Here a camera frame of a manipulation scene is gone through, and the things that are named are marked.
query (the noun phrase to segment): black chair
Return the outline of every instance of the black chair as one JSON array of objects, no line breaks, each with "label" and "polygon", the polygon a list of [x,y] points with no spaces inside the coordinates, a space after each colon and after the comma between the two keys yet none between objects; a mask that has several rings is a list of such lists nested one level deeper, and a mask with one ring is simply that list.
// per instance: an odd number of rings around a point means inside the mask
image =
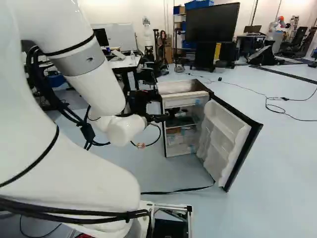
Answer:
[{"label": "black chair", "polygon": [[155,76],[155,62],[142,62],[142,68],[137,70],[137,80],[142,81],[143,84],[153,86],[153,89],[156,89],[156,84],[158,82],[157,77]]},{"label": "black chair", "polygon": [[291,43],[282,42],[279,54],[282,54],[286,57],[295,57],[296,55],[299,55],[303,48],[302,41],[307,29],[308,27],[306,26],[299,27]]}]

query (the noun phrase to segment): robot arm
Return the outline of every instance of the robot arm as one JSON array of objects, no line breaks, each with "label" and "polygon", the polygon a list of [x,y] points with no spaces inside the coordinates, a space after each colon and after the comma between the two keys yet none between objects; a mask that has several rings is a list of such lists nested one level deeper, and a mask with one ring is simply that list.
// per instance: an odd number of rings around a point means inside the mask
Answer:
[{"label": "robot arm", "polygon": [[273,21],[269,24],[266,40],[268,40],[268,41],[274,40],[274,34],[276,32],[276,27],[279,24],[280,24],[281,28],[289,28],[289,24],[285,24],[285,22],[284,22],[284,16],[277,17],[275,19],[275,21]]},{"label": "robot arm", "polygon": [[[26,83],[20,39],[32,40],[41,48],[92,106],[92,118],[112,117],[123,110],[123,93],[76,0],[0,1],[0,20],[5,22],[0,25],[0,94],[6,98],[0,104],[0,125],[6,135],[0,143],[0,197],[61,209],[138,210],[140,188],[134,176],[63,135],[36,104]],[[131,128],[138,121],[136,133],[145,123],[142,117],[132,116],[130,126],[125,123],[120,128]],[[122,123],[109,121],[105,131]],[[27,170],[36,161],[40,162]],[[67,225],[96,238],[122,238],[132,220]]]},{"label": "robot arm", "polygon": [[90,118],[102,117],[94,124],[105,133],[109,130],[112,144],[123,146],[144,130],[147,123],[138,115],[113,116],[124,109],[124,95],[90,24],[74,3],[72,0],[45,3],[13,0],[20,37],[40,47],[91,105]]}]

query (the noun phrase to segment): black monitor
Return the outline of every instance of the black monitor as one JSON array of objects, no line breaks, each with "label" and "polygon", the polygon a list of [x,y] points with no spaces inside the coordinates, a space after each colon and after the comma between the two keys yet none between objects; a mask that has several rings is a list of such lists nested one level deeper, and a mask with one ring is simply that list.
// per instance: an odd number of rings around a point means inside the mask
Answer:
[{"label": "black monitor", "polygon": [[187,42],[230,42],[240,3],[228,3],[186,11]]},{"label": "black monitor", "polygon": [[109,46],[106,30],[104,28],[94,29],[94,33],[100,46]]},{"label": "black monitor", "polygon": [[244,27],[244,33],[258,33],[261,30],[261,25],[256,25],[256,26],[245,26]]}]

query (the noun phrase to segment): fridge door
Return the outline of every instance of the fridge door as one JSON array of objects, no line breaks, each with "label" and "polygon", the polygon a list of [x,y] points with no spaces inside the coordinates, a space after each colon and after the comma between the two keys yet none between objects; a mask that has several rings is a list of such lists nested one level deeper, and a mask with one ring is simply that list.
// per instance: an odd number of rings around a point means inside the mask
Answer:
[{"label": "fridge door", "polygon": [[197,156],[217,185],[228,192],[263,125],[215,95],[204,112]]}]

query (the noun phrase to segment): floor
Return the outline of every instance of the floor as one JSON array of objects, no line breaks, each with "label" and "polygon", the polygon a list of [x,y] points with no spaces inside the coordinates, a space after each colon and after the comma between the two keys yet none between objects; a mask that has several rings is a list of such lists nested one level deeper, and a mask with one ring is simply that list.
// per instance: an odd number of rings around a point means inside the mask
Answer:
[{"label": "floor", "polygon": [[[193,205],[193,232],[196,238],[316,238],[317,123],[300,122],[285,115],[274,114],[265,109],[264,96],[217,80],[222,77],[224,82],[251,88],[269,97],[293,99],[310,96],[316,86],[248,66],[216,69],[214,73],[186,69],[187,73],[195,76],[177,74],[173,67],[170,66],[169,75],[158,78],[158,81],[197,78],[218,97],[264,126],[229,193],[214,186],[202,191],[172,195],[144,195],[142,199]],[[305,64],[274,66],[274,69],[317,80],[317,69],[308,69]],[[317,95],[306,102],[275,103],[295,117],[317,119]],[[83,108],[75,112],[83,116],[84,105],[76,105],[76,108],[80,107]],[[149,110],[151,113],[159,113],[159,105],[151,104]],[[49,115],[55,119],[63,133],[78,145],[84,145],[84,138],[75,125],[55,112]],[[152,142],[157,135],[155,127],[148,127],[135,141]],[[98,132],[97,137],[100,142],[106,141],[104,134]],[[145,150],[131,145],[123,148],[110,145],[93,147],[91,152],[132,172],[142,191],[172,191],[212,183],[211,177],[194,155],[166,159],[162,138]],[[12,219],[11,226],[17,230],[5,233],[2,237],[19,237],[18,218]],[[2,227],[3,222],[8,225],[10,219],[0,221]],[[47,230],[43,227],[47,224],[41,222],[37,226],[26,226],[26,229],[29,229],[30,235],[44,234]],[[50,237],[65,238],[69,231],[62,226]]]}]

